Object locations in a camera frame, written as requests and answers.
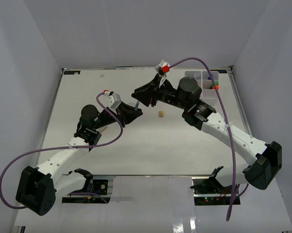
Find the light blue pen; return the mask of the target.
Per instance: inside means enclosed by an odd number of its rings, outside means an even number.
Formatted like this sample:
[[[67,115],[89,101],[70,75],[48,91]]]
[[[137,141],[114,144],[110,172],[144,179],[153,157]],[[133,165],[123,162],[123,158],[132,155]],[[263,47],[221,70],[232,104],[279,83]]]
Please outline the light blue pen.
[[[134,107],[134,110],[135,110],[135,111],[137,111],[138,106],[139,106],[139,101],[136,102],[136,105],[135,105],[135,107]]]

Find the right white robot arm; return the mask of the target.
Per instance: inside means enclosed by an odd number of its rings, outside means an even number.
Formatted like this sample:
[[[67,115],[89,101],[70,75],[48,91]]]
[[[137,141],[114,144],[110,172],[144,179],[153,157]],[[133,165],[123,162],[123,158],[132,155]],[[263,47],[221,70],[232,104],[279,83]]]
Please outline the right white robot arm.
[[[202,101],[202,89],[193,77],[181,78],[177,88],[168,80],[160,81],[157,74],[149,83],[135,89],[131,96],[147,107],[160,101],[182,109],[182,118],[187,124],[234,149],[247,163],[240,170],[232,170],[235,184],[248,183],[265,190],[282,168],[281,145],[275,141],[268,144],[227,124],[219,112]]]

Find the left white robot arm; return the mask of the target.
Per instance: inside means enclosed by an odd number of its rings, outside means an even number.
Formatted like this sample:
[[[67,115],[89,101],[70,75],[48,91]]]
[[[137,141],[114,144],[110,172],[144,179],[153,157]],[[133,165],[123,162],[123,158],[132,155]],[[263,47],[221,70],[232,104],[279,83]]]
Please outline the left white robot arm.
[[[81,110],[77,131],[69,143],[49,160],[37,167],[26,167],[20,177],[16,200],[39,216],[45,215],[55,204],[56,197],[70,193],[89,193],[94,185],[93,175],[78,168],[67,176],[68,169],[82,156],[99,146],[102,134],[98,131],[104,126],[119,123],[121,128],[131,123],[143,112],[121,102],[115,111],[109,108],[99,112],[92,105]]]

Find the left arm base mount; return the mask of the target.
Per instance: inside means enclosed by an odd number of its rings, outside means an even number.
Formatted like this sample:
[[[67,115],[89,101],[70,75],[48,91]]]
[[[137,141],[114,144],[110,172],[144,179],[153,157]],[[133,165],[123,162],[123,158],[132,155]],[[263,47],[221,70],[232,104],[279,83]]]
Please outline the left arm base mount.
[[[109,191],[109,180],[93,180],[87,188],[72,191],[69,195],[62,197],[62,203],[74,204],[108,204],[111,199]]]

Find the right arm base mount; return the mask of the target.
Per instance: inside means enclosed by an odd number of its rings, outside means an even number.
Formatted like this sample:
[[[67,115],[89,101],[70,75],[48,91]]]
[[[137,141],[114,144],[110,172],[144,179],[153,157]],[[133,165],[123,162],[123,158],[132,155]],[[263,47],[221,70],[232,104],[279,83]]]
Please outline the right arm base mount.
[[[193,190],[195,206],[221,206],[230,204],[232,186],[224,187],[208,178],[193,178],[190,189]]]

